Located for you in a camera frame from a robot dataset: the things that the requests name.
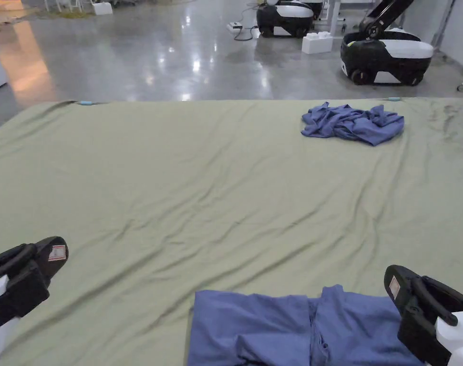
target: polished floor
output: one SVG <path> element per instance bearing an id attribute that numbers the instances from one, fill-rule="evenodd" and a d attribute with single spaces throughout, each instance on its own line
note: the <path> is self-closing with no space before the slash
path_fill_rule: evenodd
<path id="1" fill-rule="evenodd" d="M 417 87 L 356 86 L 341 73 L 340 40 L 322 55 L 296 39 L 234 41 L 225 25 L 251 0 L 150 0 L 113 16 L 33 19 L 0 28 L 10 84 L 0 124 L 44 101 L 196 101 L 463 97 L 463 73 L 436 57 Z M 243 23 L 253 24 L 254 13 Z"/>

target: white foam block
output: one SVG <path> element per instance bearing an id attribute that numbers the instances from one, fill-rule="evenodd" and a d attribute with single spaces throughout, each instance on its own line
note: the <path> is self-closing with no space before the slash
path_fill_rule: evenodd
<path id="1" fill-rule="evenodd" d="M 95 15 L 106 15 L 113 13 L 113 7 L 108 2 L 98 2 L 96 4 L 92 4 L 94 7 Z"/>
<path id="2" fill-rule="evenodd" d="M 320 34 L 309 33 L 303 38 L 303 52 L 308 55 L 331 52 L 332 48 L 333 37 L 328 32 L 321 32 Z"/>

